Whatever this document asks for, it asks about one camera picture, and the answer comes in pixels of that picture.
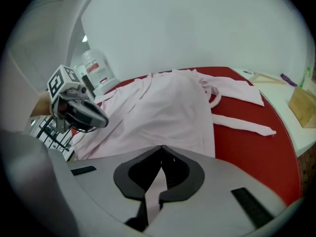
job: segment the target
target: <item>purple object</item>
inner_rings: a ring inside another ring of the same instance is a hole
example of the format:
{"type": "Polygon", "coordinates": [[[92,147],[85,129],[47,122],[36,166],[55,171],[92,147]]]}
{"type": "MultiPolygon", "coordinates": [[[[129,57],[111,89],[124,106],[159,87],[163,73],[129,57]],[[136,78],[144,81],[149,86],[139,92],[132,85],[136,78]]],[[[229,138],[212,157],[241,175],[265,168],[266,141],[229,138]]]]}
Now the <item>purple object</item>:
{"type": "Polygon", "coordinates": [[[284,81],[286,81],[289,85],[292,85],[292,86],[294,86],[294,87],[297,86],[297,84],[296,84],[295,82],[291,81],[291,79],[288,78],[285,74],[281,74],[281,77],[282,77],[282,79],[283,79],[284,81]]]}

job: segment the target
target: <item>red tablecloth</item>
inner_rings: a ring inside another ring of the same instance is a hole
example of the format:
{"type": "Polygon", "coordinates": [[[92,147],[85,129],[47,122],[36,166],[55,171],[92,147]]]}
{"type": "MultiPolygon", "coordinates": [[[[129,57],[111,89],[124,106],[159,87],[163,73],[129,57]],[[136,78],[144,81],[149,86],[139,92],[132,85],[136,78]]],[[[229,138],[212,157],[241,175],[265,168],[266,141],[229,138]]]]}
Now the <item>red tablecloth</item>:
{"type": "MultiPolygon", "coordinates": [[[[203,67],[196,70],[215,77],[230,77],[234,80],[247,81],[227,67],[203,67]]],[[[113,89],[132,81],[134,79],[123,81],[113,89]]],[[[276,131],[276,135],[264,137],[249,131],[214,125],[216,158],[238,166],[270,187],[286,205],[290,205],[300,197],[301,189],[296,154],[281,119],[264,97],[262,100],[264,107],[222,97],[220,103],[212,109],[214,114],[266,125],[276,131]]]]}

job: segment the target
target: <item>white bottle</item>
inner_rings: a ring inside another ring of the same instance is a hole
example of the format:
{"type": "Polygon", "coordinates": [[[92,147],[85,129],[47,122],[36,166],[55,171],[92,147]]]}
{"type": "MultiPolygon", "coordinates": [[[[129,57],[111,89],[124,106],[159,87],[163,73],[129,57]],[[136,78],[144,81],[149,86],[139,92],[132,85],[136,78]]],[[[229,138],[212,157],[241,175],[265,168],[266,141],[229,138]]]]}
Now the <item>white bottle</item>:
{"type": "Polygon", "coordinates": [[[105,64],[103,55],[99,50],[88,50],[82,54],[81,59],[94,88],[114,78],[111,69],[105,64]]]}

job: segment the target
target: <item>green bottle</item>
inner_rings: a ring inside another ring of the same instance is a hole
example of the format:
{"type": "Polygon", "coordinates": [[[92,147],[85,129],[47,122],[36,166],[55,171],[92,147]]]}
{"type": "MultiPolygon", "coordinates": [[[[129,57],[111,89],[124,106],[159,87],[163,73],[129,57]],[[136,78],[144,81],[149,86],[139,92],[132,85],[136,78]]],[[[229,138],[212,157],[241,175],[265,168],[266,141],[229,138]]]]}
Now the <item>green bottle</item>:
{"type": "Polygon", "coordinates": [[[310,67],[308,67],[306,69],[305,75],[304,75],[302,83],[300,85],[301,88],[303,88],[303,84],[304,84],[305,78],[311,78],[311,68],[310,67]]]}

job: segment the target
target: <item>wooden box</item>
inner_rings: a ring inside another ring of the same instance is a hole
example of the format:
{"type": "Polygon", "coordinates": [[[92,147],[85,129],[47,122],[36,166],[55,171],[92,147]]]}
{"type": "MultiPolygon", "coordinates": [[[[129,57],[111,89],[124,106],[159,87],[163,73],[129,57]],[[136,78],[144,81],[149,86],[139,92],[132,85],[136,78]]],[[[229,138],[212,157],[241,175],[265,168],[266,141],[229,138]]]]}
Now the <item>wooden box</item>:
{"type": "Polygon", "coordinates": [[[302,127],[316,127],[316,97],[311,92],[296,87],[288,105],[302,127]]]}

